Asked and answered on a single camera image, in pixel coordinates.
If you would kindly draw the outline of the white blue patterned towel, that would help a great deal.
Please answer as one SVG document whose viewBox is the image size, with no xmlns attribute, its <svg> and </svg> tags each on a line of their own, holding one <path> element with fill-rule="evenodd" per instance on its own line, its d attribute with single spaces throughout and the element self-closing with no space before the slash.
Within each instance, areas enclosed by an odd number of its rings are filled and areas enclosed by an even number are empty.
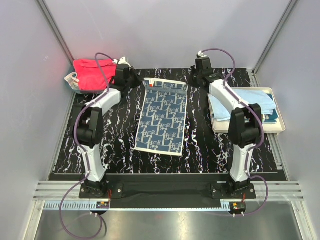
<svg viewBox="0 0 320 240">
<path fill-rule="evenodd" d="M 145 78 L 145 96 L 135 137 L 136 151 L 182 156 L 188 104 L 185 82 Z"/>
</svg>

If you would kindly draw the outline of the light blue towel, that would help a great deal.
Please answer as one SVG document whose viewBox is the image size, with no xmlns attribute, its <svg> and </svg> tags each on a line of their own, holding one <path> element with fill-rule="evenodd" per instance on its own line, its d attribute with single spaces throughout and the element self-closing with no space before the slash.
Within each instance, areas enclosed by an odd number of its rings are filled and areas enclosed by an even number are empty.
<svg viewBox="0 0 320 240">
<path fill-rule="evenodd" d="M 262 90 L 248 90 L 248 89 L 233 89 L 242 99 L 250 104 L 259 104 L 261 114 L 264 115 L 263 122 L 275 123 L 279 115 L 276 111 L 276 103 L 274 102 L 273 95 L 266 93 Z M 208 95 L 209 102 L 212 106 L 213 118 L 218 122 L 225 122 L 231 119 L 228 110 L 222 103 L 211 94 Z"/>
</svg>

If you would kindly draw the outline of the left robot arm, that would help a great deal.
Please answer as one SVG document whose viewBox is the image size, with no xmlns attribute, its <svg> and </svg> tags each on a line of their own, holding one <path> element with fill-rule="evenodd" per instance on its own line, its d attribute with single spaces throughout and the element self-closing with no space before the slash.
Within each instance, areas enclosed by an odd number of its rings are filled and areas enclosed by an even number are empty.
<svg viewBox="0 0 320 240">
<path fill-rule="evenodd" d="M 133 88 L 141 85 L 142 79 L 127 62 L 117 64 L 113 83 L 90 102 L 77 107 L 73 137 L 84 158 L 85 177 L 80 180 L 85 192 L 97 198 L 108 193 L 105 169 L 100 155 L 104 135 L 104 115 L 119 104 Z"/>
</svg>

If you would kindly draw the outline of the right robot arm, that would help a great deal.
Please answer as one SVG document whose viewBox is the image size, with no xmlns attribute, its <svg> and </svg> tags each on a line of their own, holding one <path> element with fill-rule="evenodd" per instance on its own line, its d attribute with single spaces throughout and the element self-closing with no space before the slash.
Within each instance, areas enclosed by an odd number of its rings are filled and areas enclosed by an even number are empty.
<svg viewBox="0 0 320 240">
<path fill-rule="evenodd" d="M 239 198 L 250 187 L 250 164 L 253 150 L 264 140 L 262 111 L 259 104 L 243 100 L 219 74 L 214 74 L 208 56 L 198 56 L 191 67 L 188 84 L 202 88 L 215 97 L 230 114 L 228 139 L 233 144 L 233 160 L 226 191 Z"/>
</svg>

